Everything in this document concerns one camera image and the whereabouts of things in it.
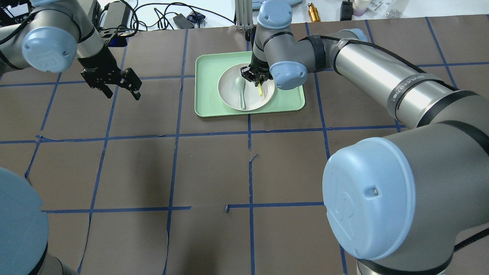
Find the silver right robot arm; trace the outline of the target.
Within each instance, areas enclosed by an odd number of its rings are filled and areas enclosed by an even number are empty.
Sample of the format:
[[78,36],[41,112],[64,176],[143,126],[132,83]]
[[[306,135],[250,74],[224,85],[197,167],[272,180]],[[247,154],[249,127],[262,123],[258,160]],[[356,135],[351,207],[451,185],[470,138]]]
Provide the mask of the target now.
[[337,150],[322,176],[328,224],[359,275],[442,275],[463,230],[488,223],[488,99],[368,42],[361,29],[297,40],[292,7],[267,0],[243,78],[279,89],[331,69],[407,129]]

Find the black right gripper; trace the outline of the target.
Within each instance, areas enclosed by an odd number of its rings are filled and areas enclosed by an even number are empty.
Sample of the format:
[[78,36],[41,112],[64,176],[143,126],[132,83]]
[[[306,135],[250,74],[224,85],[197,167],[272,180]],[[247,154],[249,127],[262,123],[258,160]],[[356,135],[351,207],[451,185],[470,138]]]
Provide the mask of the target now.
[[269,63],[251,55],[251,61],[248,66],[241,67],[241,76],[248,82],[258,83],[259,86],[263,83],[272,80]]

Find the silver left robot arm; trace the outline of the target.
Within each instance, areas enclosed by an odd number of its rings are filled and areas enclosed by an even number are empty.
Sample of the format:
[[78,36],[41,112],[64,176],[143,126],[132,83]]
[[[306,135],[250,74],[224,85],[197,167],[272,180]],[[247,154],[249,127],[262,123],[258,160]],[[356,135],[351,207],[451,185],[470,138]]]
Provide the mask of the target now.
[[73,0],[1,31],[2,275],[250,275],[248,120],[190,110],[191,47],[232,29],[144,31],[119,58]]

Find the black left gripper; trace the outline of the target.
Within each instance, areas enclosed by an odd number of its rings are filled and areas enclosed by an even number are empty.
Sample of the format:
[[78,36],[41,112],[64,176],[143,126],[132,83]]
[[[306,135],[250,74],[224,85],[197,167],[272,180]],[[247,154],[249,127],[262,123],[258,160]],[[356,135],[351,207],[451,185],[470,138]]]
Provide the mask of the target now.
[[92,88],[97,88],[107,99],[111,99],[113,92],[107,84],[115,84],[131,92],[135,100],[141,98],[139,92],[142,81],[132,68],[122,71],[117,61],[107,46],[103,46],[99,52],[91,57],[78,57],[78,62],[83,67],[82,78]]

